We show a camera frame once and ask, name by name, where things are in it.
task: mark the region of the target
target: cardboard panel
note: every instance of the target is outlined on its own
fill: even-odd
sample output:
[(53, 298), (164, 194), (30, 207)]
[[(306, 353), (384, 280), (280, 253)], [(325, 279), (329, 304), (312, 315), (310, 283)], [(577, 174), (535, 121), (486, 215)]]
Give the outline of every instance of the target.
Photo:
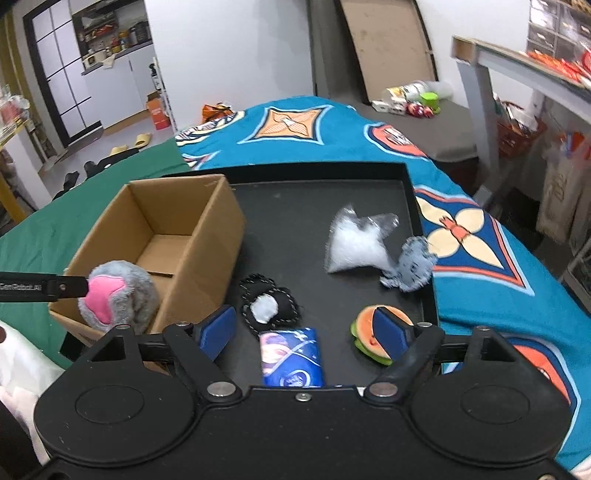
[(135, 264), (149, 273), (171, 277), (177, 272), (190, 239), (188, 235), (154, 235)]
[(433, 63), (412, 0), (341, 0), (369, 100), (388, 87), (434, 80)]
[(156, 234), (191, 235), (221, 175), (137, 180), (129, 186)]
[(154, 320), (156, 329), (179, 319), (199, 322), (223, 303), (244, 228), (242, 211), (223, 178), (202, 214), (181, 260), (183, 267), (175, 275), (174, 286)]
[(87, 277), (93, 268), (110, 260), (135, 263), (153, 235), (129, 187), (125, 186), (96, 221), (66, 274)]
[[(66, 271), (87, 276), (110, 260), (148, 270), (161, 300), (148, 332), (161, 332), (181, 320), (198, 322), (222, 305), (244, 226), (221, 175), (134, 181), (109, 204)], [(103, 335), (84, 323), (76, 299), (51, 304), (50, 313), (79, 338)]]

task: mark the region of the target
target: slipper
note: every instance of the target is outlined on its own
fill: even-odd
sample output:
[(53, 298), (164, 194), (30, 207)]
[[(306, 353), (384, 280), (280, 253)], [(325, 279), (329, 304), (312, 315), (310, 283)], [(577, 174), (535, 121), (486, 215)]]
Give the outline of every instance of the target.
[(127, 145), (121, 145), (120, 147), (113, 147), (109, 156), (117, 155), (117, 153), (124, 152), (125, 150), (127, 150)]
[(152, 140), (152, 134), (139, 134), (138, 138), (135, 139), (135, 148), (144, 148)]

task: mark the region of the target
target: orange bag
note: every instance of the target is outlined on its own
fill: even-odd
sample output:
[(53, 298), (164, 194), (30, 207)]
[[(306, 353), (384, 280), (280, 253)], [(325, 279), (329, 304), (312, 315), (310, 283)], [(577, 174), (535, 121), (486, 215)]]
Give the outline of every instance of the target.
[(203, 105), (203, 123), (209, 122), (211, 120), (217, 120), (218, 118), (222, 118), (233, 113), (232, 107), (230, 105), (226, 105), (225, 103), (218, 103), (217, 105)]

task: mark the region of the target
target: open cardboard box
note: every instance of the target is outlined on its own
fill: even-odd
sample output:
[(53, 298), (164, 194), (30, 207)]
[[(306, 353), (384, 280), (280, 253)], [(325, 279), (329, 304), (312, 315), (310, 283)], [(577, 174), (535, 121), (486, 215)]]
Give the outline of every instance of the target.
[[(147, 270), (160, 308), (146, 333), (171, 323), (199, 323), (222, 305), (245, 220), (223, 175), (136, 180), (125, 185), (90, 230), (65, 275), (88, 277), (110, 260)], [(87, 345), (103, 332), (82, 319), (76, 299), (49, 312)]]

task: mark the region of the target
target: red item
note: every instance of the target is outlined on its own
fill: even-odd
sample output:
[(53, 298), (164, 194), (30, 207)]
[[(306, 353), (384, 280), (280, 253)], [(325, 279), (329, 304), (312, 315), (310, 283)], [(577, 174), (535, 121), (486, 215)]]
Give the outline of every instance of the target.
[(576, 64), (564, 59), (557, 60), (550, 55), (546, 55), (545, 53), (541, 53), (539, 51), (529, 51), (527, 55), (528, 57), (539, 61), (548, 68), (564, 75), (570, 80), (573, 80), (577, 83), (580, 82), (580, 73)]
[(218, 103), (217, 105), (205, 104), (202, 109), (203, 123), (217, 120), (218, 118), (223, 118), (224, 116), (232, 115), (233, 113), (232, 108), (224, 103)]
[(12, 103), (11, 100), (8, 100), (0, 105), (0, 117), (2, 117), (2, 122), (5, 125), (8, 125), (15, 121), (19, 117), (19, 111), (16, 105)]
[(581, 63), (583, 64), (583, 68), (587, 70), (587, 73), (591, 73), (591, 51), (585, 50), (581, 57)]
[(168, 128), (170, 127), (170, 118), (164, 113), (160, 97), (154, 95), (154, 98), (152, 98), (153, 95), (153, 93), (148, 95), (148, 103), (146, 103), (146, 107), (148, 107), (148, 110), (150, 111), (154, 126), (156, 127), (156, 130)]
[(409, 115), (419, 118), (431, 118), (435, 115), (430, 107), (421, 105), (418, 102), (409, 103), (407, 105), (407, 112)]

